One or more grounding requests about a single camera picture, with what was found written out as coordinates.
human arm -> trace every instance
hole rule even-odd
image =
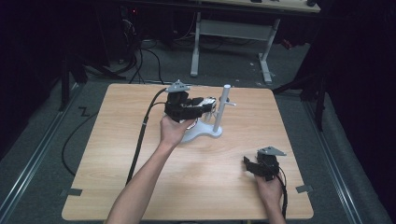
[[[255,175],[255,178],[270,224],[285,224],[286,220],[283,218],[279,204],[283,192],[280,180],[274,178],[266,181],[262,176],[258,175]]]
[[[122,190],[106,223],[137,224],[145,214],[160,173],[193,120],[177,123],[168,116],[161,120],[161,141],[154,153]]]

gray carpet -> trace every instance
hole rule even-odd
[[[191,46],[175,45],[172,49],[158,44],[150,49],[161,60],[161,75],[164,82],[174,82],[177,79],[195,85],[222,86],[231,84],[235,87],[268,88],[273,89],[291,81],[309,46],[286,50],[275,45],[270,52],[268,63],[273,73],[273,85],[262,82],[260,67],[256,54],[252,53],[260,43],[245,45],[242,49],[235,44],[221,45],[217,49],[202,49],[200,61],[200,75],[190,77]],[[205,48],[217,47],[216,44],[203,44]],[[140,75],[145,81],[159,81],[158,62],[154,55],[143,51],[144,61]],[[122,65],[114,64],[112,69]],[[131,78],[135,69],[125,73]],[[73,176],[64,168],[62,150],[67,137],[81,122],[87,119],[82,116],[82,107],[86,107],[85,114],[93,115],[99,110],[106,87],[115,82],[103,76],[90,75],[89,81],[81,89],[70,109],[64,115],[59,130],[52,136],[48,151],[35,171],[26,191],[22,194],[13,209],[7,223],[84,223],[69,222],[62,219],[61,213],[65,202],[63,189],[70,188]],[[302,103],[296,94],[288,91],[276,96],[282,119],[290,138],[296,160],[300,167],[304,182],[313,191],[309,198],[314,208],[314,217],[309,220],[288,220],[288,223],[351,223],[342,205],[336,187],[322,152],[322,143],[315,126],[307,113],[306,103]],[[31,117],[14,147],[0,162],[0,201],[3,202],[18,176],[23,171],[29,158],[53,119],[58,114],[60,106],[60,85],[52,91],[51,97]],[[70,138],[65,148],[65,162],[72,171],[76,171],[91,133],[94,119],[82,125]],[[341,125],[332,108],[331,100],[326,99],[322,133],[332,150],[346,185],[355,202],[361,223],[391,223],[381,203],[376,198],[370,181],[362,171],[359,162],[353,154]]]

human hand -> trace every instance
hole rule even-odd
[[[259,175],[254,175],[257,180],[257,185],[259,187],[259,194],[267,210],[277,210],[280,209],[280,198],[282,197],[282,184],[279,179],[274,177],[274,179],[266,181],[264,177]]]
[[[175,148],[183,139],[184,132],[193,122],[193,119],[188,119],[183,123],[178,123],[165,115],[161,120],[161,144],[169,148]]]

white base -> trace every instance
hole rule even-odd
[[[187,130],[184,133],[184,136],[183,136],[183,139],[181,140],[181,142],[182,143],[190,142],[194,138],[196,138],[198,136],[202,136],[202,135],[207,135],[209,137],[214,137],[214,138],[220,137],[222,134],[222,128],[219,127],[217,132],[213,132],[213,128],[214,128],[214,125],[204,123],[201,121],[201,119],[198,119],[197,124],[193,128]]]

table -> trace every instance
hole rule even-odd
[[[287,0],[287,1],[270,1],[263,0],[261,3],[252,3],[248,0],[201,0],[198,1],[200,4],[212,3],[212,4],[223,4],[223,5],[233,5],[237,7],[258,7],[258,8],[273,8],[282,10],[293,10],[300,12],[314,12],[319,13],[320,8],[318,5],[309,7],[306,1],[298,0]],[[257,25],[257,24],[246,24],[238,22],[229,21],[213,21],[213,20],[202,20],[201,13],[197,13],[197,20],[195,24],[195,44],[192,53],[191,60],[191,76],[198,76],[199,68],[199,42],[200,35],[218,35],[224,37],[236,37],[253,39],[259,41],[265,41],[262,53],[259,53],[258,58],[260,61],[260,66],[262,69],[262,76],[265,84],[272,84],[271,73],[268,68],[267,57],[271,46],[273,44],[274,38],[276,36],[276,31],[280,19],[275,19],[274,23],[271,25]]]
[[[125,185],[143,117],[161,85],[109,86],[63,210],[66,220],[103,220]],[[222,87],[192,86],[190,97],[219,98]],[[313,209],[274,95],[267,89],[231,88],[219,138],[200,136],[179,145],[163,168],[144,220],[254,220],[267,218],[253,174],[243,157],[255,161],[257,150],[276,147],[288,181],[287,218],[306,219]],[[157,102],[165,102],[166,93]],[[136,171],[159,143],[163,105],[155,105]]]

